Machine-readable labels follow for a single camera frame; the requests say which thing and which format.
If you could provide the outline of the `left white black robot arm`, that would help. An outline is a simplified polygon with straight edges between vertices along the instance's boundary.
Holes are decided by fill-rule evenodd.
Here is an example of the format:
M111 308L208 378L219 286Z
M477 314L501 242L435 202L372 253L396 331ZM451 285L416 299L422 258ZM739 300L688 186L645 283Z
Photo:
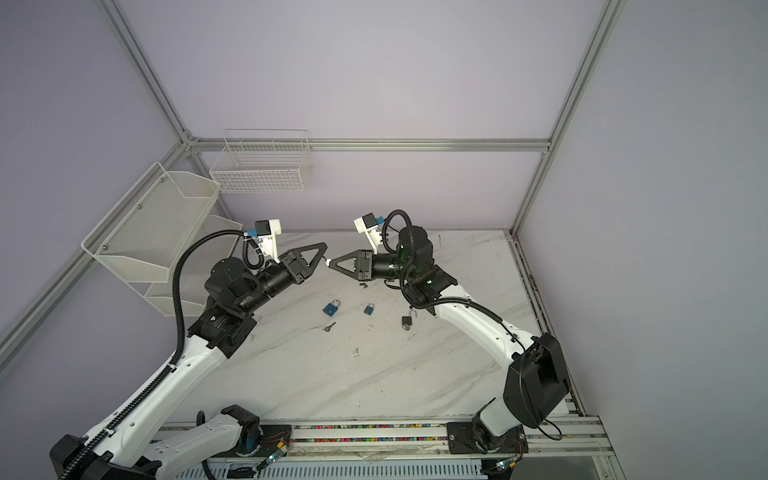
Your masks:
M261 436L257 415L231 405L201 425L159 443L154 437L190 393L248 339L255 311L292 285L308 280L327 245L286 251L252 271L237 257L211 269L206 308L191 325L184 322L180 298L182 268L190 256L219 235L192 244L177 262L172 293L176 347L170 358L128 400L85 435L65 435L51 449L61 479L172 479L193 465L235 447L253 450Z

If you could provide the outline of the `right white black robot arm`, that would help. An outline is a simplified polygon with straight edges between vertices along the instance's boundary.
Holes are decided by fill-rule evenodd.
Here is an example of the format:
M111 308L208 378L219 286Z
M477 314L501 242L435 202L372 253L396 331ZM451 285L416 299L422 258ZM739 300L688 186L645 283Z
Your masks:
M570 394L559 341L549 333L536 335L516 327L475 301L437 264L434 246L423 228L402 228L395 247L359 249L326 264L360 282L396 282L411 309L426 310L448 321L506 370L501 394L472 419L478 451L498 449L510 431L521 426L539 429Z

